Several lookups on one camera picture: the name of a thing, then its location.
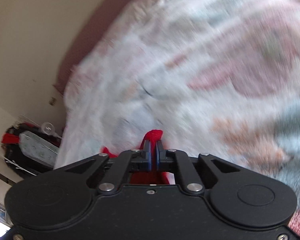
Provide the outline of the red shirt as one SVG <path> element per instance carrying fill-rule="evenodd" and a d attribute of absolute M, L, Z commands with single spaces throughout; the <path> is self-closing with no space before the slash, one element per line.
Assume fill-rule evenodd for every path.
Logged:
<path fill-rule="evenodd" d="M 143 137 L 142 143 L 139 147 L 144 145 L 144 142 L 148 140 L 151 143 L 151 154 L 154 163 L 155 157 L 155 143 L 161 140 L 163 135 L 163 131 L 159 129 L 153 129 L 145 134 Z M 138 184 L 138 185 L 173 185 L 174 177 L 171 173 L 168 172 L 159 172 L 159 171 L 151 171 L 151 172 L 136 172 L 133 173 L 130 179 L 130 184 Z"/>

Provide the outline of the red clothes pile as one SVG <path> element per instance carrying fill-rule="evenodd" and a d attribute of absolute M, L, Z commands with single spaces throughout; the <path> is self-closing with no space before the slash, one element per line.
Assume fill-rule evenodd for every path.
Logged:
<path fill-rule="evenodd" d="M 2 144 L 18 144 L 19 143 L 19 134 L 25 131 L 30 131 L 34 128 L 37 128 L 36 125 L 30 124 L 28 122 L 23 122 L 20 124 L 16 124 L 11 126 L 6 130 L 4 135 L 2 136 L 1 143 Z"/>

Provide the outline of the floral fleece blanket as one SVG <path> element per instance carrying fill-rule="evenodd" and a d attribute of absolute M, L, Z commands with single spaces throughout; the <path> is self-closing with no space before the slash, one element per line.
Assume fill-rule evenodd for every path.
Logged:
<path fill-rule="evenodd" d="M 300 0 L 134 0 L 73 68 L 55 168 L 138 147 L 211 153 L 298 198 Z"/>

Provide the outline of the light blue patterned storage bag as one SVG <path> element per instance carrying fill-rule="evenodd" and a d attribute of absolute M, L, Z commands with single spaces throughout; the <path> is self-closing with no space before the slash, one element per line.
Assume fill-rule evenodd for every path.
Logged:
<path fill-rule="evenodd" d="M 53 168 L 58 153 L 58 147 L 38 135 L 25 131 L 19 134 L 19 147 L 23 155 L 47 167 Z"/>

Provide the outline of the mauve quilted bedspread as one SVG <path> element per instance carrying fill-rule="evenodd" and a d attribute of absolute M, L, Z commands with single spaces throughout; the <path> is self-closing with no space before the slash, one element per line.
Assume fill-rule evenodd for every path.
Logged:
<path fill-rule="evenodd" d="M 123 8 L 132 0 L 103 0 L 83 25 L 58 68 L 54 88 L 64 94 L 75 66 L 88 55 Z"/>

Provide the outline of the wall socket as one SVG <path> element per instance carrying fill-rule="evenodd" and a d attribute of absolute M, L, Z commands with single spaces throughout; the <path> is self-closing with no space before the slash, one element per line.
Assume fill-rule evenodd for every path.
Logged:
<path fill-rule="evenodd" d="M 54 97 L 51 97 L 50 101 L 49 101 L 49 105 L 54 106 L 56 103 L 57 99 Z"/>

